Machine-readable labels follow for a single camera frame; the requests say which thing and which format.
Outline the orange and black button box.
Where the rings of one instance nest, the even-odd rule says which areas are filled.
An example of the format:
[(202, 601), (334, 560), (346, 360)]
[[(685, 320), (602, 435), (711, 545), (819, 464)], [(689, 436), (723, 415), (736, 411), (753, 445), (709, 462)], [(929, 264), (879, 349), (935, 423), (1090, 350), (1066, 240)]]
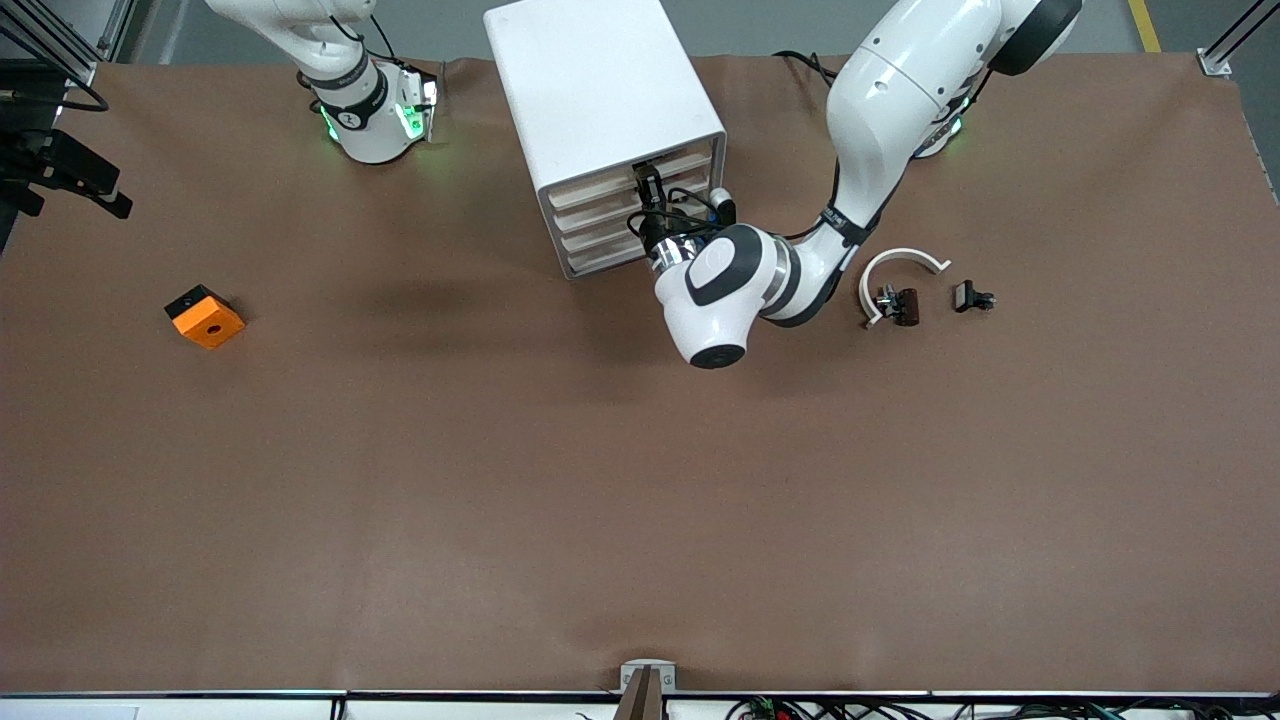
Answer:
[(164, 313), (178, 334), (207, 350), (220, 347), (246, 327), (241, 314), (205, 284), (172, 300)]

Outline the brown bar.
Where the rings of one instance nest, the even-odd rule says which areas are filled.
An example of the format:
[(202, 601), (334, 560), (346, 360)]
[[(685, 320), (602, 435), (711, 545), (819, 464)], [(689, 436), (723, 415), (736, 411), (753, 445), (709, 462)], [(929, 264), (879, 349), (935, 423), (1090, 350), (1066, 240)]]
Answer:
[(657, 673), (646, 669), (632, 675), (616, 706), (612, 720), (668, 720), (664, 694), (657, 684)]

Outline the white curved plastic bracket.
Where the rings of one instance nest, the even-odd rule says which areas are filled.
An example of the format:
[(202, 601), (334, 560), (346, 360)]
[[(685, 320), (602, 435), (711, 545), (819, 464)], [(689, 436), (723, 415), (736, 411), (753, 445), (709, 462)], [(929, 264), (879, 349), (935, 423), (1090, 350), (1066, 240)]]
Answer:
[(877, 254), (867, 263), (867, 265), (864, 265), (858, 282), (858, 300), (861, 311), (867, 318), (863, 327), (868, 331), (886, 318), (886, 314), (881, 310), (881, 306), (876, 304), (870, 292), (870, 277), (881, 264), (897, 260), (915, 263), (936, 275), (946, 272), (952, 265), (951, 260), (940, 260), (938, 258), (934, 258), (933, 255), (919, 249), (888, 249)]

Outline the brown table cover sheet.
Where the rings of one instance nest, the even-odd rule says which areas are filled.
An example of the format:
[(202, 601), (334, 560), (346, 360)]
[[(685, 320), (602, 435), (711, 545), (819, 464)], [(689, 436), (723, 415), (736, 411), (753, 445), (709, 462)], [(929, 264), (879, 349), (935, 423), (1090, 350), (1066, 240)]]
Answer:
[(0, 691), (1280, 691), (1280, 206), (1192, 56), (993, 79), (863, 249), (922, 324), (856, 259), (717, 372), (563, 277), (490, 61), (387, 167), (284, 67), (99, 87), (131, 218), (0, 258)]

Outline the silver metal bracket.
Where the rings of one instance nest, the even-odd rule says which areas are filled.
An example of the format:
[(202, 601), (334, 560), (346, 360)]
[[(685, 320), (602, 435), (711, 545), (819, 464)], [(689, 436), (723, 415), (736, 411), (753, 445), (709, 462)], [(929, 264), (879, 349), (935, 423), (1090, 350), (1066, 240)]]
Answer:
[(672, 694), (678, 689), (677, 666), (675, 662), (663, 659), (632, 659), (620, 667), (620, 691), (625, 692), (632, 675), (652, 669), (657, 674), (655, 683), (662, 694)]

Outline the dark brown switch block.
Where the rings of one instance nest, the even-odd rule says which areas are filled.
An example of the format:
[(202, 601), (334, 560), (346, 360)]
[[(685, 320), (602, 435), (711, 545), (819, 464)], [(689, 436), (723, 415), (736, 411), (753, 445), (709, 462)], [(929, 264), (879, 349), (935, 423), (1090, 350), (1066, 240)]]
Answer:
[(899, 327), (915, 327), (920, 323), (919, 297), (914, 288), (896, 290), (884, 284), (873, 299), (883, 319)]

